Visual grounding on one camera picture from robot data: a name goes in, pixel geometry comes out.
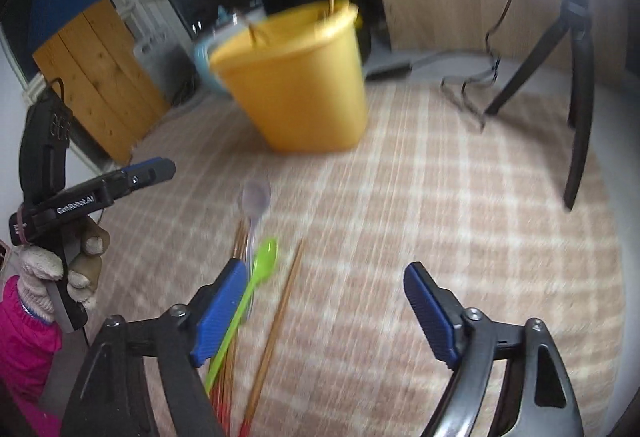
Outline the left gloved hand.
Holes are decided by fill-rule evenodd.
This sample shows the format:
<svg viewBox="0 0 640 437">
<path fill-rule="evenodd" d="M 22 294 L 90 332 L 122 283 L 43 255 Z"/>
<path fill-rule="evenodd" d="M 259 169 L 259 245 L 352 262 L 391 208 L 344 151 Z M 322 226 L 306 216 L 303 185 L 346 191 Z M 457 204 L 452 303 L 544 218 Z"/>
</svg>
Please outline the left gloved hand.
<svg viewBox="0 0 640 437">
<path fill-rule="evenodd" d="M 80 253 L 68 265 L 66 291 L 73 301 L 90 310 L 96 307 L 102 256 L 111 245 L 111 236 L 91 217 L 83 220 L 80 227 Z M 16 290 L 21 305 L 37 320 L 52 324 L 55 308 L 46 283 L 63 279 L 62 259 L 35 244 L 19 249 L 17 259 L 20 274 Z"/>
</svg>

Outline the pink sleeve forearm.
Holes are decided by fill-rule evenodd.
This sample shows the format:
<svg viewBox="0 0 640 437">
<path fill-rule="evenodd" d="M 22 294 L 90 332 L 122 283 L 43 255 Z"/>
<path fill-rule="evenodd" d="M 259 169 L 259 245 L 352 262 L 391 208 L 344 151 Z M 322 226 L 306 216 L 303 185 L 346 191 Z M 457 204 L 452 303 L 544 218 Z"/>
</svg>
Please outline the pink sleeve forearm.
<svg viewBox="0 0 640 437">
<path fill-rule="evenodd" d="M 61 421 L 40 408 L 54 355 L 62 347 L 62 333 L 54 323 L 32 316 L 18 295 L 18 277 L 4 286 L 1 300 L 1 386 L 9 401 L 36 436 L 58 436 Z"/>
</svg>

